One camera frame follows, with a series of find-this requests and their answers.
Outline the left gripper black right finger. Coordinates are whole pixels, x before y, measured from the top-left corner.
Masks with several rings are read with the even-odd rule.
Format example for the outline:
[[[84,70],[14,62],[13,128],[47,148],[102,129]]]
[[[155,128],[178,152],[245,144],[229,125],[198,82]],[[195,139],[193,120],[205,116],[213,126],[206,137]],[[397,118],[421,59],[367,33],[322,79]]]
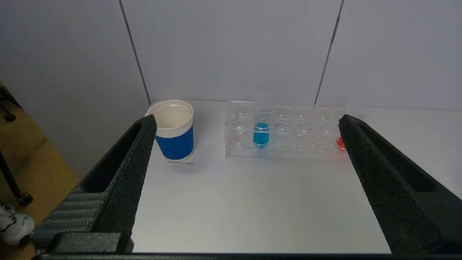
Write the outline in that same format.
[[[462,201],[363,120],[340,136],[392,253],[459,254]]]

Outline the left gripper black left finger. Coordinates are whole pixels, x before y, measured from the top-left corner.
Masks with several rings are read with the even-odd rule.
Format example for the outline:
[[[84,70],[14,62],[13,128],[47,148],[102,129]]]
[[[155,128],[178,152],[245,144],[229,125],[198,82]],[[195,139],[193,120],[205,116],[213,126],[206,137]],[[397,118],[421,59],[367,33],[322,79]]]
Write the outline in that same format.
[[[33,245],[49,247],[61,233],[130,235],[156,131],[153,116],[137,120],[45,217]]]

